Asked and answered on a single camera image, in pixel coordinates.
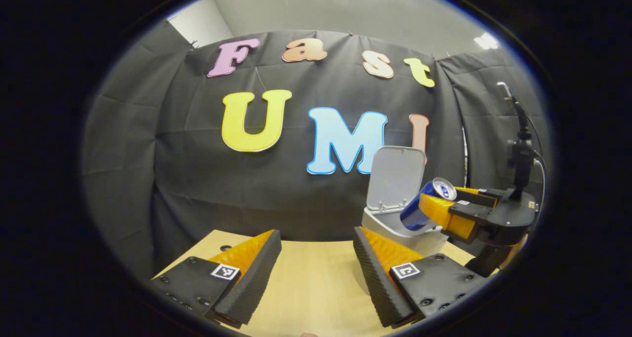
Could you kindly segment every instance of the wooden table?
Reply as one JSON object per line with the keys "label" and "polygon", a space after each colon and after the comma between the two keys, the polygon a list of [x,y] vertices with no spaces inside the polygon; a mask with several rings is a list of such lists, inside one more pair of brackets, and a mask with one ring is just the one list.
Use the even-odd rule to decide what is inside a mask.
{"label": "wooden table", "polygon": [[[214,230],[171,267],[190,256],[209,259],[223,245],[235,246],[250,236]],[[397,329],[380,324],[357,262],[352,241],[282,241],[266,292],[250,322],[239,330],[254,337],[377,337]],[[446,242],[441,253],[465,265],[473,256]]]}

